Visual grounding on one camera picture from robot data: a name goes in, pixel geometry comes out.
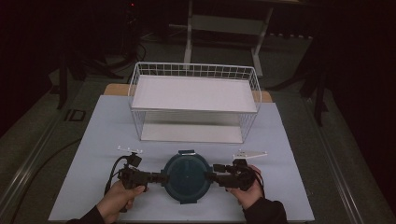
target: dark blue lid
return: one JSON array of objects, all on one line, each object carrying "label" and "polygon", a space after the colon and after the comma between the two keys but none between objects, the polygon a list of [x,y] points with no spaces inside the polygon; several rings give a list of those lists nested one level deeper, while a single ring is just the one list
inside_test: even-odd
[{"label": "dark blue lid", "polygon": [[180,150],[161,170],[169,175],[168,183],[163,186],[180,203],[197,203],[210,188],[206,172],[212,172],[212,168],[202,156],[194,150]]}]

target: metal stand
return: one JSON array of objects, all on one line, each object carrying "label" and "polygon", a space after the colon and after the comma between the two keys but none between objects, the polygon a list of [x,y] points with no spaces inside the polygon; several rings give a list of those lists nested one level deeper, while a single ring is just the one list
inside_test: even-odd
[{"label": "metal stand", "polygon": [[259,52],[262,47],[262,42],[265,38],[273,10],[273,7],[268,8],[265,21],[196,15],[192,13],[192,0],[190,0],[184,63],[191,62],[192,29],[243,35],[257,35],[259,40],[256,47],[251,50],[251,56],[257,77],[262,77],[262,65],[260,63]]}]

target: human hand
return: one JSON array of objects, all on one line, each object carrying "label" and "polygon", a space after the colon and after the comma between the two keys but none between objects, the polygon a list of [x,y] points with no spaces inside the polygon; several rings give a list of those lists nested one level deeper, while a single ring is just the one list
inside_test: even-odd
[{"label": "human hand", "polygon": [[131,209],[134,198],[144,190],[145,186],[125,189],[120,180],[114,183],[105,197],[96,205],[105,223],[115,222],[119,218],[121,208]]},{"label": "human hand", "polygon": [[[259,179],[261,178],[259,175],[262,173],[259,168],[257,168],[254,165],[249,165],[253,170],[257,172],[257,176]],[[236,199],[238,199],[239,204],[242,205],[242,207],[247,210],[251,205],[253,205],[257,200],[259,200],[262,197],[265,197],[262,186],[260,183],[255,180],[253,185],[247,190],[243,191],[241,189],[228,189],[233,196],[235,196]]]}]

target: floor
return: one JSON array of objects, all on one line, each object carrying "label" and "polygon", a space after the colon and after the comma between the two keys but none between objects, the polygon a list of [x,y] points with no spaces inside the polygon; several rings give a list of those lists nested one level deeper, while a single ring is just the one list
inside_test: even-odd
[{"label": "floor", "polygon": [[[182,63],[185,30],[172,31],[167,42],[154,34],[144,34],[138,59]],[[248,43],[246,39],[245,44],[230,45],[208,41],[205,35],[196,34],[191,62],[251,66]],[[310,39],[299,37],[266,37],[260,52],[262,90],[291,77],[309,43]],[[50,223],[47,219],[51,208],[98,97],[107,84],[126,82],[133,68],[131,65],[116,71],[123,79],[104,77],[89,68],[84,81],[69,77],[68,100],[62,109],[56,109],[58,95],[45,94],[0,139],[3,194],[0,223]],[[57,73],[50,74],[54,82]],[[327,111],[322,113],[323,126],[319,127],[313,119],[315,94],[302,98],[298,92],[302,84],[297,82],[270,93],[279,109],[316,219],[309,223],[396,223],[332,93],[325,92]],[[72,120],[69,110],[85,111],[85,118]]]}]

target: sleeve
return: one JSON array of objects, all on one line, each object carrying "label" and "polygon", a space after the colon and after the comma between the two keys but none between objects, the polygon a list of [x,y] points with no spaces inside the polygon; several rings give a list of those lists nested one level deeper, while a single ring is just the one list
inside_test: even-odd
[{"label": "sleeve", "polygon": [[105,222],[95,206],[81,219],[72,219],[67,221],[66,224],[105,224]]},{"label": "sleeve", "polygon": [[286,211],[278,201],[260,198],[244,210],[247,224],[287,224]]}]

